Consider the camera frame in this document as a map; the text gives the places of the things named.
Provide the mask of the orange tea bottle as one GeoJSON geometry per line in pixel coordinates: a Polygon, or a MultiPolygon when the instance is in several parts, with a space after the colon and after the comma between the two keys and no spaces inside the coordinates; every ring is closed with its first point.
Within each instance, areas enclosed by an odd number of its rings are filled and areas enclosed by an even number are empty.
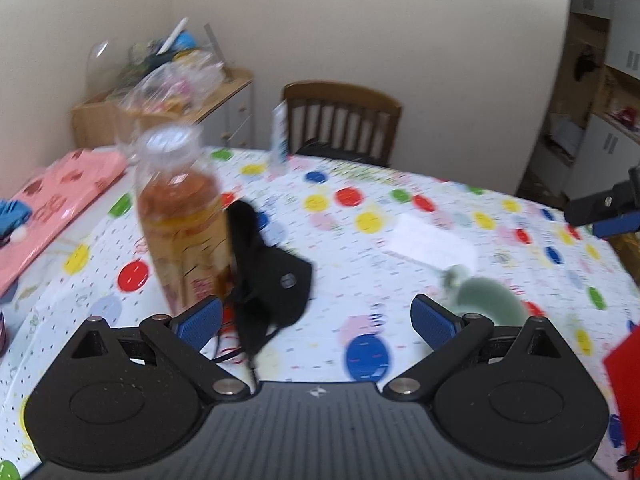
{"type": "Polygon", "coordinates": [[[178,315],[232,286],[228,223],[202,128],[165,122],[137,144],[137,212],[169,311],[178,315]]]}

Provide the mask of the black drawstring pouch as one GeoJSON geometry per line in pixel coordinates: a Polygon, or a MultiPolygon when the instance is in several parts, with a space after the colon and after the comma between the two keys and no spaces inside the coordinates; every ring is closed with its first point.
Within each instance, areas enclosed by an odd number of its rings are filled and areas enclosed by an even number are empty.
{"type": "Polygon", "coordinates": [[[311,296],[314,265],[277,245],[269,245],[259,229],[258,212],[244,200],[226,209],[232,255],[232,287],[222,302],[221,328],[232,330],[238,342],[216,354],[218,364],[244,358],[250,385],[259,384],[256,358],[282,330],[295,325],[311,296]]]}

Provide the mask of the pale green ceramic mug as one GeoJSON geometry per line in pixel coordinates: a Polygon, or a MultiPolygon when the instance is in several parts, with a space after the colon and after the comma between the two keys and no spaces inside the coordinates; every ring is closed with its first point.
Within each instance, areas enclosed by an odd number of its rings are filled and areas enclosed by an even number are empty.
{"type": "Polygon", "coordinates": [[[491,278],[472,276],[465,266],[452,266],[442,277],[444,306],[457,315],[478,313],[498,326],[522,326],[529,317],[521,300],[491,278]]]}

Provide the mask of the brown wooden chair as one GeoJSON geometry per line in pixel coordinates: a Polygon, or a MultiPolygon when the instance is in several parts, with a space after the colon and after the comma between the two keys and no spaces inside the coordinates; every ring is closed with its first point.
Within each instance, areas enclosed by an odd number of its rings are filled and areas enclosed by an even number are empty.
{"type": "Polygon", "coordinates": [[[404,107],[359,84],[301,80],[287,84],[288,152],[386,167],[404,107]]]}

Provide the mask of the clear bag of snacks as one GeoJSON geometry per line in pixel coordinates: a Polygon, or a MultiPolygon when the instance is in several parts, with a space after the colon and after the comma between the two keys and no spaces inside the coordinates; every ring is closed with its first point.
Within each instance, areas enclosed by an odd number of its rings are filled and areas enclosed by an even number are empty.
{"type": "Polygon", "coordinates": [[[119,107],[134,114],[184,115],[200,108],[225,79],[224,63],[212,52],[192,50],[145,76],[119,107]]]}

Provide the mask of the white wall cabinets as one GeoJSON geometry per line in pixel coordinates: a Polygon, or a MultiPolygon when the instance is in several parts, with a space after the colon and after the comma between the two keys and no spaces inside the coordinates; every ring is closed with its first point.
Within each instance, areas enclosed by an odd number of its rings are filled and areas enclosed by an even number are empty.
{"type": "Polygon", "coordinates": [[[639,0],[570,0],[528,173],[549,204],[609,188],[639,161],[639,0]]]}

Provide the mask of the wooden side cabinet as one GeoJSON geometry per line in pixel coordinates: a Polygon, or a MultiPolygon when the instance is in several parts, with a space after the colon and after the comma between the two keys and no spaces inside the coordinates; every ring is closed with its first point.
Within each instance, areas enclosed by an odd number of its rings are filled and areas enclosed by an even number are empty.
{"type": "Polygon", "coordinates": [[[207,144],[228,148],[250,148],[255,142],[254,74],[235,67],[231,78],[220,84],[199,108],[184,108],[172,99],[162,110],[127,108],[116,100],[97,96],[70,111],[70,128],[78,148],[99,148],[116,142],[119,133],[128,136],[134,127],[149,129],[163,122],[200,124],[207,144]]]}

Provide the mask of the red white cardboard box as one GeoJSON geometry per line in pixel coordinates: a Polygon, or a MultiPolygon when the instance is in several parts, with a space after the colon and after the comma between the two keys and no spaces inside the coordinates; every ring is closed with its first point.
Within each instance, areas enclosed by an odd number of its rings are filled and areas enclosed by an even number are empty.
{"type": "Polygon", "coordinates": [[[604,359],[626,439],[639,435],[639,329],[636,327],[604,359]]]}

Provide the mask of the white paper napkin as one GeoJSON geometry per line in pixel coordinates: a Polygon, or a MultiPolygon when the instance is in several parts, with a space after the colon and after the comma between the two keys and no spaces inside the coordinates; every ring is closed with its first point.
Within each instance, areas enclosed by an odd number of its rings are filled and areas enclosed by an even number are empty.
{"type": "Polygon", "coordinates": [[[471,243],[412,214],[399,216],[385,248],[394,255],[439,271],[453,266],[463,266],[471,274],[477,271],[477,252],[471,243]]]}

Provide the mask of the pink folded cloth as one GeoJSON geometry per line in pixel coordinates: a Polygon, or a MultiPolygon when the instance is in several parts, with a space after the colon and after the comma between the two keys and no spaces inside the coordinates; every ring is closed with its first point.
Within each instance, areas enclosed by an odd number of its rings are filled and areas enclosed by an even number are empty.
{"type": "Polygon", "coordinates": [[[1,203],[2,292],[126,167],[116,151],[73,151],[1,203]]]}

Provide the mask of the white tube of cream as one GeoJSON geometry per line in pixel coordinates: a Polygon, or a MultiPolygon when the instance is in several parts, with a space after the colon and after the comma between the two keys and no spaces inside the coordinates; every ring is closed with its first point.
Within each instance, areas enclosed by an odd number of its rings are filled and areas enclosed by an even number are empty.
{"type": "Polygon", "coordinates": [[[282,101],[272,111],[270,167],[275,174],[286,171],[288,164],[288,107],[282,101]]]}

